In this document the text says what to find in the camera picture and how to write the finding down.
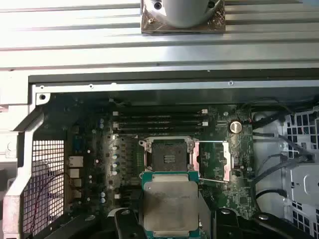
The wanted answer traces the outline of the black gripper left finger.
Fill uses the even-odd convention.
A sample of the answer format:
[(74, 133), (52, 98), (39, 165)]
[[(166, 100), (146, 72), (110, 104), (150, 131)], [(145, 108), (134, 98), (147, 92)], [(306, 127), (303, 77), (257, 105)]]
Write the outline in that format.
[(38, 239), (143, 239), (144, 229), (131, 209), (116, 209), (106, 217), (81, 214), (59, 220), (37, 234)]

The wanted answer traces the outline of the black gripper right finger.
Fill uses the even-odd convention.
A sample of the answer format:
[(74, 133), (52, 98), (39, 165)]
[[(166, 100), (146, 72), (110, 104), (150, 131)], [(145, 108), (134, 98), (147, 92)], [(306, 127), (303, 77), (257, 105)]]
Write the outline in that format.
[(307, 232), (272, 214), (258, 212), (245, 219), (234, 210), (220, 208), (213, 220), (215, 239), (311, 239)]

